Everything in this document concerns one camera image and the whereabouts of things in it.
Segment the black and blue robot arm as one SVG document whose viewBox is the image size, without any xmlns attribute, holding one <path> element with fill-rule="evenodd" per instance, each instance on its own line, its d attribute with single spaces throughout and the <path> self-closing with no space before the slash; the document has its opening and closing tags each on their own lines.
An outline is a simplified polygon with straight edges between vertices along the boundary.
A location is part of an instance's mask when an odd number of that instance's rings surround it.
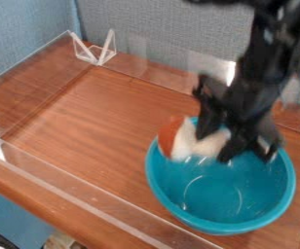
<svg viewBox="0 0 300 249">
<path fill-rule="evenodd" d="M 282 146 L 271 109 L 290 79 L 300 81 L 300 0 L 183 1 L 196 6 L 239 4 L 254 10 L 249 45 L 235 61 L 231 83 L 225 86 L 206 74 L 198 75 L 195 137 L 206 138 L 225 125 L 230 137 L 218 161 L 247 150 L 269 161 Z"/>
</svg>

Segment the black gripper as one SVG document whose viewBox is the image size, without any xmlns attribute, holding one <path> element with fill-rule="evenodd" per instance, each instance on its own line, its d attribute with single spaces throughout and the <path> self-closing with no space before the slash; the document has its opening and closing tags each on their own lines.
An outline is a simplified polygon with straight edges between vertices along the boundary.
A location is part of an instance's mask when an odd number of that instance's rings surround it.
<svg viewBox="0 0 300 249">
<path fill-rule="evenodd" d="M 274 156 L 282 137 L 271 109 L 294 74 L 300 75 L 300 20 L 270 30 L 255 19 L 231 84 L 223 87 L 213 78 L 201 75 L 198 87 L 192 89 L 201 104 L 196 139 L 213 134 L 222 125 L 230 131 L 218 154 L 219 162 L 229 162 L 246 150 L 265 161 Z"/>
</svg>

